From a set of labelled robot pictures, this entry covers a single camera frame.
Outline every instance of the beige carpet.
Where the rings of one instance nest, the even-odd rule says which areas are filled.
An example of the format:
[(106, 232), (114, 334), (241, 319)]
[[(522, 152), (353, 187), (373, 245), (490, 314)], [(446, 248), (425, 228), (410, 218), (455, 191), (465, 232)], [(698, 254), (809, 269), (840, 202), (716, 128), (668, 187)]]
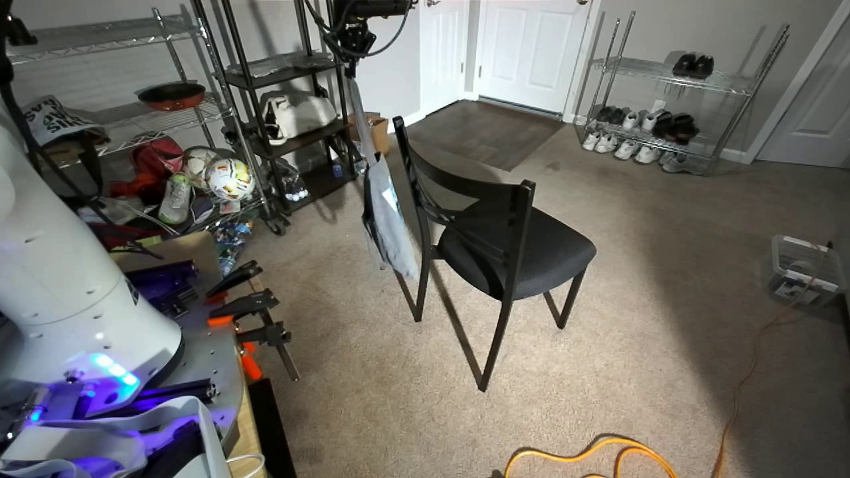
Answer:
[[(247, 258), (283, 297), (303, 372), (291, 383), (264, 354), (297, 472), (486, 478), (522, 445), (575, 455), (624, 432), (682, 478), (710, 476), (758, 329), (801, 315), (762, 290), (771, 236), (827, 241), (850, 220), (850, 172), (754, 164), (681, 179), (584, 155), (564, 128), (496, 176), (536, 181), (536, 204), (584, 232), (599, 258), (564, 331), (546, 299), (518, 303), (490, 392), (435, 290), (413, 321), (361, 228), (357, 187), (300, 210), (288, 236), (257, 225)], [(496, 305), (441, 270), (480, 355)], [(850, 476), (847, 412), (846, 329), (809, 314), (765, 338), (725, 476)], [(612, 476), (612, 461), (615, 452), (569, 471), (523, 461), (516, 476)], [(662, 472), (631, 460), (628, 476)]]

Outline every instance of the white container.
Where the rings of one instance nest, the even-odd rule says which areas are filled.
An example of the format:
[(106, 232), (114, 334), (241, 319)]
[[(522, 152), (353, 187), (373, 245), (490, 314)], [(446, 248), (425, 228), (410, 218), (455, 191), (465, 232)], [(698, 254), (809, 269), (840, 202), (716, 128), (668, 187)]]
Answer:
[(795, 305), (831, 303), (846, 293), (836, 254), (795, 236), (773, 236), (769, 290)]

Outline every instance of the chair backrest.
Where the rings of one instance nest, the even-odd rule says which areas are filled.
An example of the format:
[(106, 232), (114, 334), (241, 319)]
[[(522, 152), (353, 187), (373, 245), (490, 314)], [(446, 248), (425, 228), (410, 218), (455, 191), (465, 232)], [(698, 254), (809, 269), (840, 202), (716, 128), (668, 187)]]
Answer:
[(471, 196), (474, 204), (480, 202), (483, 206), (480, 204), (477, 206), (477, 212), (480, 210), (479, 220), (503, 220), (507, 225), (504, 228), (507, 236), (469, 234), (465, 241), (471, 248), (486, 252), (490, 258), (499, 258), (514, 280), (522, 265), (518, 260), (523, 258), (523, 248), (527, 248), (527, 232), (528, 232), (531, 202), (535, 202), (535, 184), (531, 181), (486, 184), (486, 181), (455, 176), (450, 171), (435, 167), (421, 152), (413, 148), (402, 118), (394, 120), (394, 128), (397, 128), (397, 140), (398, 140), (398, 152), (403, 160), (406, 184), (410, 184), (418, 220), (421, 220), (423, 252), (429, 252), (434, 248), (431, 245), (431, 224), (446, 225), (461, 212), (461, 210), (441, 204), (441, 200), (435, 200), (435, 193), (429, 191), (429, 187), (423, 181), (423, 179), (429, 179), (431, 184), (435, 184), (441, 189), (450, 189), (461, 196)]

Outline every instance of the chair leg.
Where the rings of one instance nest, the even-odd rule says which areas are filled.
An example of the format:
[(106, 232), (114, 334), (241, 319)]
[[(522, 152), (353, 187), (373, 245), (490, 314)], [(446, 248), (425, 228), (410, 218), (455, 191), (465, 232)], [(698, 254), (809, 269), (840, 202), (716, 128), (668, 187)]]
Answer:
[(575, 277), (575, 283), (569, 287), (569, 294), (567, 294), (567, 303), (564, 303), (564, 310), (558, 314), (556, 323), (558, 329), (567, 326), (567, 319), (569, 314), (575, 310), (575, 303), (577, 303), (577, 294), (579, 294), (579, 287), (584, 282), (584, 270), (579, 270), (579, 277)]
[(423, 258), (414, 321), (423, 321), (431, 258)]
[(495, 366), (496, 366), (496, 355), (499, 355), (503, 338), (504, 338), (504, 329), (507, 329), (511, 309), (514, 309), (514, 297), (504, 297), (503, 299), (503, 310), (499, 310), (499, 323), (496, 323), (496, 331), (495, 331), (495, 342), (490, 346), (486, 364), (483, 364), (483, 372), (480, 372), (480, 379), (479, 379), (479, 391), (483, 391), (483, 392), (486, 392), (490, 378), (495, 375)]

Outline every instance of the door frame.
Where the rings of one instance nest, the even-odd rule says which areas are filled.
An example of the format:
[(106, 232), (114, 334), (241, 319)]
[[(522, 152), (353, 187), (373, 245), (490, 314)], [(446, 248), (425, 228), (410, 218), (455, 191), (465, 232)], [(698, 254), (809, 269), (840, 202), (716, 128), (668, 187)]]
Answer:
[(801, 71), (795, 74), (795, 80), (789, 82), (789, 87), (782, 92), (782, 98), (777, 100), (773, 112), (769, 114), (765, 124), (761, 128), (761, 133), (754, 136), (754, 140), (750, 143), (750, 148), (745, 152), (742, 163), (753, 164), (758, 160), (758, 155), (765, 148), (765, 143), (771, 140), (771, 136), (779, 129), (779, 123), (785, 120), (785, 114), (793, 108), (795, 98), (801, 96), (802, 84), (809, 82), (809, 78), (815, 71), (818, 60), (823, 59), (827, 47), (831, 44), (831, 39), (840, 35), (842, 25), (850, 18), (850, 0), (842, 0), (828, 25), (823, 26), (818, 42), (814, 44), (814, 50), (805, 56)]
[[(471, 22), (477, 22), (477, 26), (471, 30), (469, 35), (469, 42), (477, 47), (477, 56), (474, 60), (469, 60), (469, 74), (471, 74), (471, 96), (474, 98), (480, 98), (480, 90), (479, 90), (479, 59), (480, 59), (480, 17), (483, 17), (483, 3), (486, 0), (474, 0), (471, 6)], [(584, 78), (589, 71), (589, 60), (592, 60), (592, 38), (601, 26), (601, 18), (604, 18), (604, 0), (588, 0), (588, 22), (584, 22), (584, 33), (581, 33), (581, 42), (579, 42), (579, 56), (577, 56), (577, 64), (575, 64), (575, 78), (567, 87), (567, 104), (564, 104), (564, 112), (560, 112), (560, 123), (575, 123), (577, 114), (579, 114), (579, 104), (581, 104), (581, 90), (584, 90)]]

